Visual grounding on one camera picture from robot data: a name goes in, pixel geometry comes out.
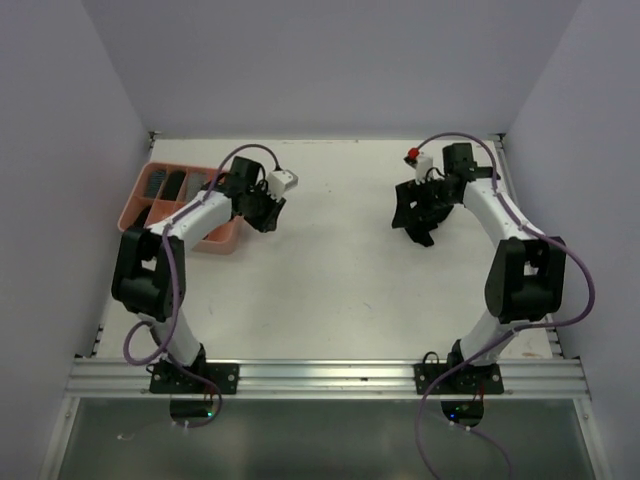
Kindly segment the pink divided organizer tray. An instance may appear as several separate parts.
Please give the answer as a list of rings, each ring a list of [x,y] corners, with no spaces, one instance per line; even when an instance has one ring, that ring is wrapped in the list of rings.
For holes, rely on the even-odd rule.
[[[159,191],[158,196],[155,199],[149,199],[143,197],[145,184],[149,173],[156,169],[163,169],[166,171],[167,176],[176,170],[184,170],[186,176],[182,184],[176,201],[166,201],[160,199],[160,194],[164,187],[164,183]],[[151,224],[160,222],[170,215],[176,213],[179,209],[186,206],[188,202],[184,201],[185,188],[187,178],[190,172],[204,172],[207,174],[206,183],[213,179],[216,174],[216,168],[207,168],[200,166],[179,165],[175,163],[147,163],[140,171],[138,178],[135,182],[133,190],[129,195],[127,203],[120,215],[117,226],[121,232],[131,227],[138,213],[146,206],[151,206],[151,211],[147,218],[144,227],[148,227]],[[194,250],[201,253],[215,254],[215,255],[227,255],[231,254],[237,247],[239,234],[243,221],[241,218],[236,217],[230,222],[217,227],[209,232],[203,239],[194,247]]]

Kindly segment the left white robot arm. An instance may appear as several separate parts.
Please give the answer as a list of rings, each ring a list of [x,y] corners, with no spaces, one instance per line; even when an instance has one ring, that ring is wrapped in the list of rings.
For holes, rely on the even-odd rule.
[[[172,379],[185,392],[208,379],[199,362],[203,346],[184,318],[186,254],[216,228],[242,218],[261,233],[277,228],[285,193],[298,185],[293,172],[241,156],[218,172],[177,212],[147,227],[122,233],[111,285],[112,298],[138,318],[123,342],[125,360],[144,366],[166,354],[176,363]]]

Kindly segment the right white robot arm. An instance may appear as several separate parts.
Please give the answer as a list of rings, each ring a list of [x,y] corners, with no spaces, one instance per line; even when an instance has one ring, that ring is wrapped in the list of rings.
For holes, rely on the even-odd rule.
[[[481,380],[479,367],[497,361],[505,334],[556,312],[563,293],[566,254],[561,239],[528,233],[525,219],[503,189],[495,165],[481,166],[469,143],[443,149],[443,166],[412,148],[405,163],[411,180],[395,187],[392,227],[404,230],[424,247],[434,244],[432,231],[462,205],[481,224],[495,248],[484,286],[486,310],[473,329],[457,340],[448,355],[445,379],[451,389],[468,392]]]

